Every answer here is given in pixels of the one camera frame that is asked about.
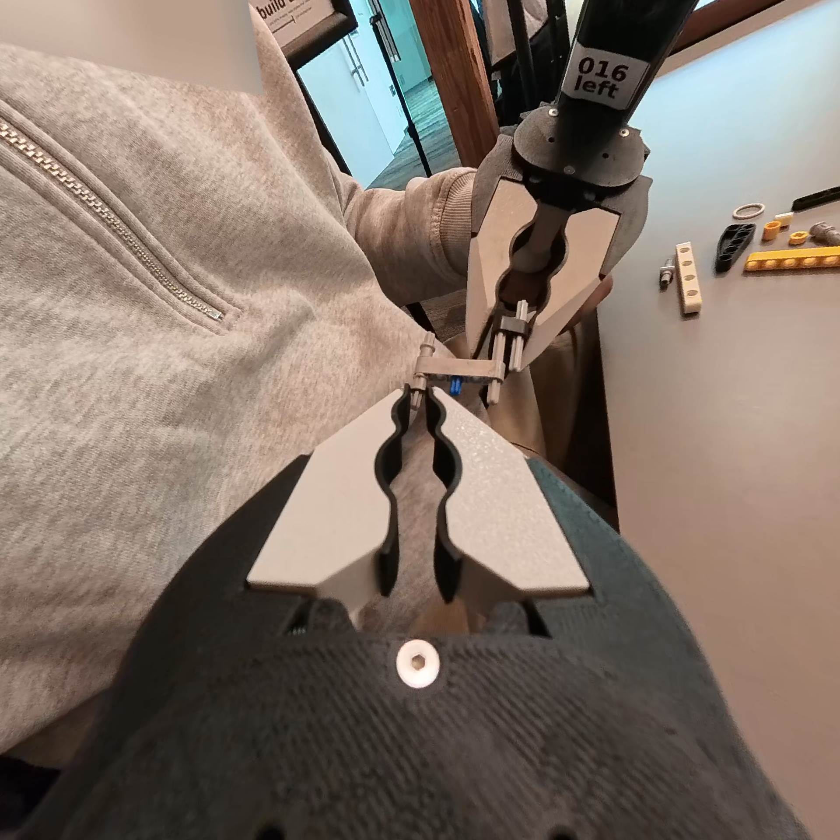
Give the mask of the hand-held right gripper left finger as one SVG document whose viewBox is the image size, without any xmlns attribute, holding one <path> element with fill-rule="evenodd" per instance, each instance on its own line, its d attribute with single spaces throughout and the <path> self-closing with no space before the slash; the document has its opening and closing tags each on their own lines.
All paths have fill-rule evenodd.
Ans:
<svg viewBox="0 0 840 840">
<path fill-rule="evenodd" d="M 246 582 L 339 602 L 352 626 L 388 596 L 400 564 L 392 483 L 403 468 L 411 390 L 397 388 L 316 447 Z"/>
</svg>

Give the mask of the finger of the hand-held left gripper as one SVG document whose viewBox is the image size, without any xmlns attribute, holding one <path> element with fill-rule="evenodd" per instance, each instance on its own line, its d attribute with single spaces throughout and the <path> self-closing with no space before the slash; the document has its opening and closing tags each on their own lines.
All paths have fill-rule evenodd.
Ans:
<svg viewBox="0 0 840 840">
<path fill-rule="evenodd" d="M 511 272 L 511 248 L 536 213 L 537 203 L 523 184 L 500 178 L 469 245 L 465 336 L 472 355 L 483 345 L 500 285 Z"/>
<path fill-rule="evenodd" d="M 601 282 L 620 214 L 600 207 L 574 213 L 563 236 L 565 256 L 548 281 L 548 296 L 531 320 L 521 366 L 528 367 L 571 322 Z"/>
</svg>

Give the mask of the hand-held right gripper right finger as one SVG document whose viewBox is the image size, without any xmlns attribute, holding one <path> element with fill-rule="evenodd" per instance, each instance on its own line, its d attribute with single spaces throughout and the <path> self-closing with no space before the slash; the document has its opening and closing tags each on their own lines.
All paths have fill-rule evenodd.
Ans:
<svg viewBox="0 0 840 840">
<path fill-rule="evenodd" d="M 425 403 L 433 472 L 444 489 L 434 577 L 464 631 L 481 631 L 500 604 L 591 596 L 529 459 L 443 388 L 430 387 Z"/>
</svg>

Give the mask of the grey lego beam with axle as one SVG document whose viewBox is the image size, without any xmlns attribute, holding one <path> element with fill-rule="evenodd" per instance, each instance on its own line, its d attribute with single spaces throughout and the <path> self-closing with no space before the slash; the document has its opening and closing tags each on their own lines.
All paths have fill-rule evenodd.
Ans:
<svg viewBox="0 0 840 840">
<path fill-rule="evenodd" d="M 449 393 L 452 396 L 460 394 L 461 386 L 465 382 L 485 385 L 487 404 L 498 404 L 501 386 L 507 374 L 505 364 L 507 346 L 506 334 L 498 332 L 488 360 L 437 357 L 435 335 L 427 331 L 415 363 L 411 383 L 411 409 L 413 411 L 420 409 L 430 382 L 449 383 Z"/>
</svg>

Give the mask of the person's left forearm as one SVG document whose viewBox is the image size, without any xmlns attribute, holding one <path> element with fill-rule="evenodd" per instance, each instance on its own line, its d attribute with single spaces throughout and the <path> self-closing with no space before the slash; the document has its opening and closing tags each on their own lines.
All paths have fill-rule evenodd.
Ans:
<svg viewBox="0 0 840 840">
<path fill-rule="evenodd" d="M 397 306 L 466 289 L 476 170 L 416 177 L 402 191 L 332 175 L 345 226 Z"/>
</svg>

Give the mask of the white lego beam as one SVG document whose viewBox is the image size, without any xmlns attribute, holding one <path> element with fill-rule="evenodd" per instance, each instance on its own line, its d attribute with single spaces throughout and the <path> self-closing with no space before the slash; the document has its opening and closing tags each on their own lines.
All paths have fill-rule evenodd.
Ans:
<svg viewBox="0 0 840 840">
<path fill-rule="evenodd" d="M 699 315 L 702 296 L 692 244 L 690 241 L 675 247 L 675 271 L 681 316 L 685 319 Z"/>
</svg>

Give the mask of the black curved lego beam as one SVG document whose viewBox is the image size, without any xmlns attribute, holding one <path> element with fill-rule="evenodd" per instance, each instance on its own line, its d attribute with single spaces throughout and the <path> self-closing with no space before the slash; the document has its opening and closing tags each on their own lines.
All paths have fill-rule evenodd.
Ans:
<svg viewBox="0 0 840 840">
<path fill-rule="evenodd" d="M 716 275 L 724 275 L 740 258 L 744 250 L 752 243 L 756 225 L 749 222 L 730 224 L 721 233 L 717 242 L 714 258 Z"/>
</svg>

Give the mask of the long yellow lego beam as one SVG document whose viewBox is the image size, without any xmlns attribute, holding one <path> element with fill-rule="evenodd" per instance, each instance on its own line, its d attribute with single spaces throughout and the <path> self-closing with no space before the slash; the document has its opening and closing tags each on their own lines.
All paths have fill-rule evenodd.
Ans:
<svg viewBox="0 0 840 840">
<path fill-rule="evenodd" d="M 744 261 L 745 273 L 838 270 L 839 247 L 785 248 L 751 253 Z"/>
</svg>

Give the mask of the person's left hand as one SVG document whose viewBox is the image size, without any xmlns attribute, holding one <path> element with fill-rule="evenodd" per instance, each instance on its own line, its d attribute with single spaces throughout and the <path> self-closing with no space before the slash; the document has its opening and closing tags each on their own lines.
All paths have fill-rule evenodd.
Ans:
<svg viewBox="0 0 840 840">
<path fill-rule="evenodd" d="M 613 275 L 609 274 L 601 278 L 596 289 L 587 298 L 581 308 L 573 315 L 572 319 L 563 329 L 564 333 L 571 332 L 581 321 L 588 319 L 610 295 L 614 287 Z"/>
</svg>

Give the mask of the black tripod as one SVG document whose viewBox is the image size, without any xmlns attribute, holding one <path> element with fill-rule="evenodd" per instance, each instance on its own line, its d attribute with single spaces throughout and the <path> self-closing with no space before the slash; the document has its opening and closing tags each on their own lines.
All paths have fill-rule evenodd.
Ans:
<svg viewBox="0 0 840 840">
<path fill-rule="evenodd" d="M 534 109 L 554 103 L 571 48 L 564 1 L 508 2 L 513 53 L 501 73 L 501 123 L 506 130 Z"/>
</svg>

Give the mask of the glass door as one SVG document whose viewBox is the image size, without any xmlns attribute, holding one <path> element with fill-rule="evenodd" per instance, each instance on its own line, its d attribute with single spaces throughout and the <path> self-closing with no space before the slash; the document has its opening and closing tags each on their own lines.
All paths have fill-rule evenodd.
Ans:
<svg viewBox="0 0 840 840">
<path fill-rule="evenodd" d="M 352 1 L 357 28 L 299 70 L 352 176 L 402 190 L 461 166 L 408 1 Z"/>
</svg>

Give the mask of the black framed sign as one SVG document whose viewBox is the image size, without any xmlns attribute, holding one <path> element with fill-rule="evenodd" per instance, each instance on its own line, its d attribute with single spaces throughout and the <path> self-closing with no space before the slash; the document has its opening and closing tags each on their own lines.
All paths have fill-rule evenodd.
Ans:
<svg viewBox="0 0 840 840">
<path fill-rule="evenodd" d="M 339 146 L 335 143 L 299 71 L 358 27 L 351 1 L 249 1 L 281 48 L 297 80 L 316 131 L 324 148 L 339 169 L 350 175 Z"/>
</svg>

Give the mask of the wooden post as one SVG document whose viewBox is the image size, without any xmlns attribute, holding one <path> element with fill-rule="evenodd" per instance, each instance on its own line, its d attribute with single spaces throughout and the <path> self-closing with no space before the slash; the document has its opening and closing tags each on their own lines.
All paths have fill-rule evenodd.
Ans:
<svg viewBox="0 0 840 840">
<path fill-rule="evenodd" d="M 416 26 L 462 165 L 494 148 L 499 122 L 468 1 L 411 1 Z"/>
</svg>

